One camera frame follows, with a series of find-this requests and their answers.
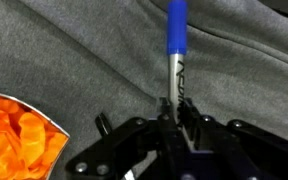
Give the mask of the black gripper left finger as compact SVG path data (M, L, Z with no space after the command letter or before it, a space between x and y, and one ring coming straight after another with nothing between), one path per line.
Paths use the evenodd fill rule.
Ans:
M167 132L176 130L171 103L157 101L157 114L150 120L133 117L102 137L65 166L67 180L121 180L149 151L162 156L170 149Z

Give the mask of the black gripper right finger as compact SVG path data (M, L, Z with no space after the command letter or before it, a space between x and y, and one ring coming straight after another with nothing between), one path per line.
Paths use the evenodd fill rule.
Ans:
M211 151L232 180L288 180L288 140L240 119L226 125L187 98L181 121L197 151Z

